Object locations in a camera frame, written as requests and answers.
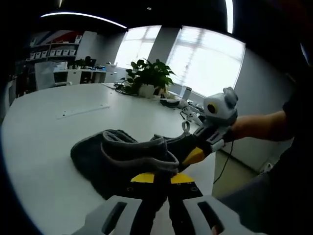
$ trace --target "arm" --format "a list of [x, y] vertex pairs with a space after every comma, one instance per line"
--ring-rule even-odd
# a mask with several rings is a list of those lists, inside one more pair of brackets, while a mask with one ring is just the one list
[[231, 127], [231, 131], [233, 140], [253, 137], [262, 140], [285, 141], [293, 137], [284, 111], [269, 115], [239, 117]]

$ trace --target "floor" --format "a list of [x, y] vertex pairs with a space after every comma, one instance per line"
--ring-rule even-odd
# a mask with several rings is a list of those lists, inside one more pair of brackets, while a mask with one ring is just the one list
[[[221, 151], [216, 153], [215, 179], [220, 175], [226, 159], [226, 153]], [[248, 183], [255, 176], [257, 176], [257, 174], [251, 169], [230, 158], [221, 178], [213, 186], [212, 195], [214, 197], [220, 197], [231, 193], [235, 189]]]

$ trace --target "white pot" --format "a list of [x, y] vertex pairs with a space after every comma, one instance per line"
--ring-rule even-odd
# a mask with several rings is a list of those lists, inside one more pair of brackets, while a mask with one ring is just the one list
[[155, 87], [153, 85], [142, 84], [139, 89], [139, 96], [145, 98], [153, 98], [153, 93], [155, 92]]

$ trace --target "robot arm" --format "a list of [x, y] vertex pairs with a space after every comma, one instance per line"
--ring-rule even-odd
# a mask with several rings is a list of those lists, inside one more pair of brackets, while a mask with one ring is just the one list
[[231, 87], [204, 99], [206, 120], [194, 132], [197, 147], [187, 156], [183, 165], [198, 163], [224, 147], [223, 138], [238, 117], [237, 101], [238, 97]]

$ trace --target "box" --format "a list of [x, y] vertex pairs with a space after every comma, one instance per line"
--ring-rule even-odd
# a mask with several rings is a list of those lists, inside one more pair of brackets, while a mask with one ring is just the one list
[[106, 71], [107, 72], [115, 72], [116, 65], [108, 65], [106, 64]]
[[67, 70], [67, 62], [57, 62], [53, 63], [54, 71], [65, 71]]
[[69, 50], [69, 55], [75, 55], [76, 50]]
[[40, 52], [36, 52], [35, 59], [39, 59], [40, 56], [41, 56], [41, 51]]
[[79, 44], [81, 39], [82, 39], [82, 35], [76, 35], [75, 43]]
[[30, 56], [29, 56], [29, 59], [30, 59], [30, 60], [35, 59], [35, 53], [31, 53]]
[[59, 56], [59, 55], [61, 55], [62, 54], [62, 50], [57, 50], [56, 52], [55, 52], [55, 55], [56, 56]]
[[50, 51], [50, 56], [55, 56], [55, 50]]
[[47, 51], [47, 50], [42, 51], [42, 52], [41, 52], [41, 58], [47, 57], [47, 54], [48, 54], [48, 51]]
[[63, 50], [62, 55], [68, 55], [68, 53], [69, 53], [69, 50], [68, 50], [68, 49], [66, 49], [66, 50]]

